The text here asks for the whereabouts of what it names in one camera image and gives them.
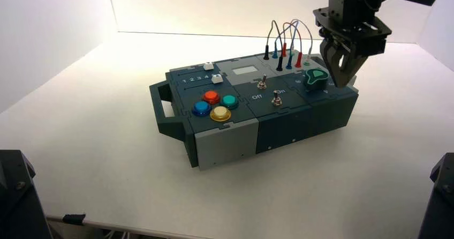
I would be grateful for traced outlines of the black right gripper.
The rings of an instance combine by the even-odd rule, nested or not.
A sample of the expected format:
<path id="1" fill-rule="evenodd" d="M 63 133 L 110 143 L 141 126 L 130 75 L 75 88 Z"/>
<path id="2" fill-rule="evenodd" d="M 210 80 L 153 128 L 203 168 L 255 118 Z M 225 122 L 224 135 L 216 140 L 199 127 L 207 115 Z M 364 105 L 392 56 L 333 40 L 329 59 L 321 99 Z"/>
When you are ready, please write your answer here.
<path id="1" fill-rule="evenodd" d="M 345 87 L 368 56 L 384 53 L 392 33 L 364 0 L 329 0 L 313 15 L 325 38 L 320 53 L 336 87 Z"/>

